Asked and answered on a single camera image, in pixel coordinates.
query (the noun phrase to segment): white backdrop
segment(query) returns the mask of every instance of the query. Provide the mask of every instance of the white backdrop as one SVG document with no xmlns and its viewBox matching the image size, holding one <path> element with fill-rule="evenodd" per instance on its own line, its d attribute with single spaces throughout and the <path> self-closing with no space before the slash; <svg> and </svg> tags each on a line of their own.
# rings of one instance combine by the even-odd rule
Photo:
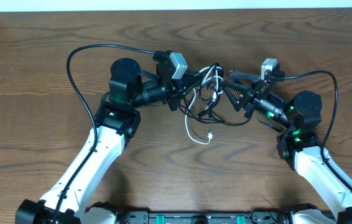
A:
<svg viewBox="0 0 352 224">
<path fill-rule="evenodd" d="M 0 0 L 0 12 L 352 7 L 352 0 Z"/>
</svg>

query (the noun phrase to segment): wooden table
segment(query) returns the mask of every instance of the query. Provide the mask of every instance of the wooden table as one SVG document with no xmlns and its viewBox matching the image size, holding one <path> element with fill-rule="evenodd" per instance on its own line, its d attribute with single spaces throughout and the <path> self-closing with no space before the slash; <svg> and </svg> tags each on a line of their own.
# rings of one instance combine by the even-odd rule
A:
<svg viewBox="0 0 352 224">
<path fill-rule="evenodd" d="M 0 223 L 13 222 L 25 198 L 38 201 L 85 143 L 91 124 L 65 62 L 73 49 L 93 43 L 172 49 L 196 70 L 219 62 L 226 70 L 257 73 L 272 57 L 287 75 L 332 71 L 340 100 L 327 148 L 352 177 L 352 9 L 0 13 Z M 154 72 L 149 55 L 122 50 L 91 49 L 73 59 L 73 76 L 92 111 L 121 57 Z M 331 79 L 285 82 L 276 93 L 291 99 L 302 90 L 322 96 L 322 138 L 333 106 Z M 227 98 L 217 111 L 230 121 L 245 120 Z M 191 121 L 198 138 L 214 132 L 209 146 L 199 146 L 188 138 L 179 111 L 151 106 L 141 109 L 141 118 L 91 203 L 240 211 L 310 202 L 328 209 L 279 159 L 277 133 L 255 119 L 236 128 Z"/>
</svg>

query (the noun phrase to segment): green tape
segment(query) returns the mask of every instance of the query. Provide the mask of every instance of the green tape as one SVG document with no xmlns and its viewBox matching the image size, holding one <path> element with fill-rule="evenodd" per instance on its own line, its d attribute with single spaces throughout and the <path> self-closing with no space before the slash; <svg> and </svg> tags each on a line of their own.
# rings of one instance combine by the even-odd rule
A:
<svg viewBox="0 0 352 224">
<path fill-rule="evenodd" d="M 157 224 L 165 224 L 165 215 L 157 215 Z"/>
<path fill-rule="evenodd" d="M 238 216 L 237 217 L 237 224 L 245 224 L 245 217 L 244 216 Z"/>
</svg>

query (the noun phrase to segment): cable plug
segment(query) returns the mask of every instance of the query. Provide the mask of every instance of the cable plug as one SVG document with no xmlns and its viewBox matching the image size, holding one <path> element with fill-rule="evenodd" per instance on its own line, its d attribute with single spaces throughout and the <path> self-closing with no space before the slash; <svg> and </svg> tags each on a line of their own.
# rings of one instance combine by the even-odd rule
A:
<svg viewBox="0 0 352 224">
<path fill-rule="evenodd" d="M 213 138 L 213 131 L 208 131 L 208 139 L 211 140 Z"/>
</svg>

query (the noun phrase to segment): green light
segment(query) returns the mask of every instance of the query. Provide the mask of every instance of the green light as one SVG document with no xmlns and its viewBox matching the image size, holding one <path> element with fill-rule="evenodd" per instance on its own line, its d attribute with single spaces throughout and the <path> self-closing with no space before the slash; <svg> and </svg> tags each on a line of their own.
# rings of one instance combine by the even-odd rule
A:
<svg viewBox="0 0 352 224">
<path fill-rule="evenodd" d="M 272 117 L 274 117 L 274 113 L 271 113 L 271 112 L 267 112 L 267 117 L 269 117 L 269 118 L 272 118 Z"/>
<path fill-rule="evenodd" d="M 300 130 L 296 130 L 296 131 L 294 131 L 293 133 L 292 133 L 292 135 L 297 135 L 297 134 L 299 134 L 300 133 Z"/>
</svg>

